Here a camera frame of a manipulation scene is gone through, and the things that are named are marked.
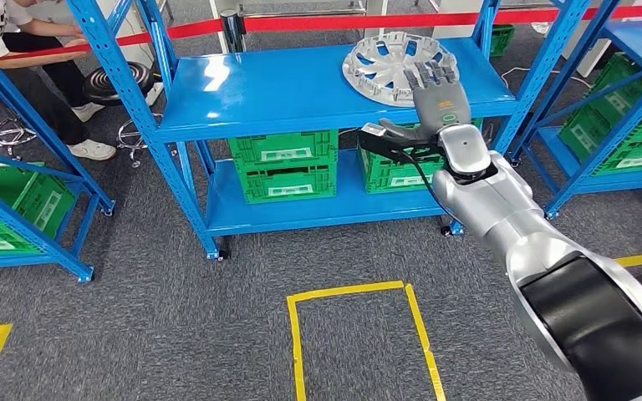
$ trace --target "shelf caster wheel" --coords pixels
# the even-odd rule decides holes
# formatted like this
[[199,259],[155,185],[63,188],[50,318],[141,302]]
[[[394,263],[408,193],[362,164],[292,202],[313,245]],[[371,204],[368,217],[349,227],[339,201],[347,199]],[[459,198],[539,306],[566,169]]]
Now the shelf caster wheel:
[[231,256],[231,255],[232,255],[232,253],[230,252],[230,250],[227,250],[227,249],[221,249],[221,250],[217,253],[217,261],[225,261],[225,260],[227,260],[227,259],[230,259],[230,256]]
[[109,209],[108,211],[107,211],[105,208],[102,208],[102,214],[103,214],[103,215],[105,215],[105,216],[107,216],[107,217],[111,217],[111,216],[112,216],[112,214],[115,212],[115,205],[116,205],[116,203],[117,203],[117,201],[116,201],[116,200],[113,200],[113,201],[112,201],[112,208],[111,208],[111,209]]

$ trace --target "person's arm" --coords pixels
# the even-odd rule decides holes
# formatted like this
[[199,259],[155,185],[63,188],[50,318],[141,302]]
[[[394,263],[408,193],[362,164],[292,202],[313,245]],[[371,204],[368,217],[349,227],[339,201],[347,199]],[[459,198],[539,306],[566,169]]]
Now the person's arm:
[[77,25],[67,25],[63,23],[47,23],[39,19],[31,19],[29,22],[18,25],[25,33],[38,36],[75,36],[83,38],[82,30]]
[[[86,44],[86,43],[87,42],[84,39],[75,39],[65,44],[65,47],[67,48],[67,47],[77,46],[77,45]],[[74,53],[64,53],[64,54],[50,54],[46,56],[36,56],[36,57],[8,58],[9,56],[23,54],[23,53],[8,52],[7,54],[0,57],[0,69],[21,69],[25,67],[34,67],[38,65],[61,63],[63,61],[69,61],[76,58],[84,57],[86,53],[87,52],[74,52]]]

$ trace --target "gray carpet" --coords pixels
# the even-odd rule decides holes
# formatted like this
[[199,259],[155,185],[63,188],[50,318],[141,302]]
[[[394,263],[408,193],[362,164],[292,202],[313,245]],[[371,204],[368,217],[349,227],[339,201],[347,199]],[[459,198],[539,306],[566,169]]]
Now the gray carpet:
[[[391,12],[412,9],[398,3]],[[198,2],[172,5],[178,22],[208,13]],[[248,43],[347,43],[353,35],[269,34]],[[519,27],[497,69],[528,66],[539,42]],[[179,41],[176,50],[213,53],[217,39]],[[510,76],[513,89],[522,77]],[[575,84],[564,101],[582,93]],[[125,119],[110,108],[89,127],[114,142]],[[214,148],[227,152],[222,142]],[[22,155],[51,160],[37,144]],[[389,280],[414,286],[449,400],[583,399],[578,380],[550,365],[526,334],[505,272],[471,236],[445,238],[436,218],[273,232],[233,237],[233,258],[211,262],[153,160],[141,159],[137,170],[125,154],[84,162],[118,201],[112,217],[97,216],[84,247],[93,282],[78,285],[57,266],[0,269],[0,323],[13,324],[0,357],[0,400],[294,399],[286,296]],[[519,172],[544,202],[532,167]],[[554,223],[607,256],[640,254],[642,190],[574,198]],[[635,272],[642,277],[642,268]],[[308,399],[434,399],[402,291],[310,300],[298,316]]]

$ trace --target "robotic hand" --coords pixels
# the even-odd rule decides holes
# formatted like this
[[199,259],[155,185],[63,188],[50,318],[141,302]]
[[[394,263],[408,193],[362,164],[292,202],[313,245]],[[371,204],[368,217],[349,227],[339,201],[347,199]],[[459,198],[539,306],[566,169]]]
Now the robotic hand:
[[525,180],[468,124],[466,95],[451,74],[435,63],[415,68],[420,82],[414,70],[405,76],[419,127],[367,124],[361,147],[415,166],[444,155],[446,169],[432,176],[433,196],[494,250],[517,312],[548,358],[576,372],[591,400],[642,401],[642,286],[544,219]]

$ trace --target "black stool seat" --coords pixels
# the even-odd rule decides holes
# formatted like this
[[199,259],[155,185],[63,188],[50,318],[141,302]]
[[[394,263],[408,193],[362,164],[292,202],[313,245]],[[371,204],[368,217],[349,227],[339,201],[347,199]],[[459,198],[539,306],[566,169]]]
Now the black stool seat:
[[[129,70],[141,93],[146,95],[154,87],[154,74],[142,63],[129,61]],[[84,95],[90,102],[103,106],[116,106],[121,104],[120,96],[110,81],[110,77],[102,67],[90,73],[84,80]]]

